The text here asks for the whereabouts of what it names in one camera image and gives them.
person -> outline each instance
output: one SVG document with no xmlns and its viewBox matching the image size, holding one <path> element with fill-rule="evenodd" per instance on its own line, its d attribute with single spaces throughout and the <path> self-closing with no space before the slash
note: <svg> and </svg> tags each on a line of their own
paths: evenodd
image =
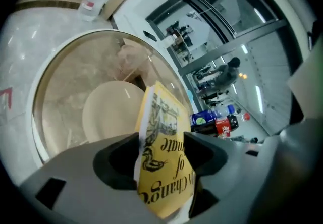
<svg viewBox="0 0 323 224">
<path fill-rule="evenodd" d="M 203 77 L 220 72 L 220 74 L 213 80 L 216 92 L 203 97 L 202 99 L 209 100 L 215 98 L 218 96 L 219 91 L 226 90 L 230 87 L 231 84 L 235 83 L 239 76 L 239 66 L 240 59 L 233 57 L 226 65 L 220 65 L 215 70 L 204 74 Z"/>
</svg>

plastic water bottle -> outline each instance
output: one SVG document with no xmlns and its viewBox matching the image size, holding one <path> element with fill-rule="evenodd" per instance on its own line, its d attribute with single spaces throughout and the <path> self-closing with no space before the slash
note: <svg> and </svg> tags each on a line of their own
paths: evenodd
<svg viewBox="0 0 323 224">
<path fill-rule="evenodd" d="M 82 0 L 77 13 L 85 21 L 93 21 L 107 0 Z"/>
<path fill-rule="evenodd" d="M 226 118 L 228 115 L 232 115 L 236 111 L 233 105 L 217 106 L 213 107 L 211 110 L 215 119 Z"/>
</svg>

book cover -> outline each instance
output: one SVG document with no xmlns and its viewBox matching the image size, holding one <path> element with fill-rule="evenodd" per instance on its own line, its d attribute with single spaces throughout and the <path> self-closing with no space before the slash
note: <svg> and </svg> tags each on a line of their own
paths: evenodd
<svg viewBox="0 0 323 224">
<path fill-rule="evenodd" d="M 165 218 L 194 193 L 195 173 L 184 153 L 184 132 L 190 132 L 188 112 L 156 82 L 146 90 L 135 131 L 140 140 L 134 171 L 138 193 Z"/>
</svg>

yellow book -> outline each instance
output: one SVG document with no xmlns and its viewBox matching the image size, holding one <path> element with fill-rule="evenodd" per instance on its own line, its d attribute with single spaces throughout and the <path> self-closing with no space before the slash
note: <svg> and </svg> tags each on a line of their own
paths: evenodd
<svg viewBox="0 0 323 224">
<path fill-rule="evenodd" d="M 184 132 L 190 129 L 187 110 L 160 82 L 147 88 L 135 128 L 140 148 L 134 179 L 140 197 L 160 218 L 194 194 L 195 173 L 184 153 Z"/>
</svg>

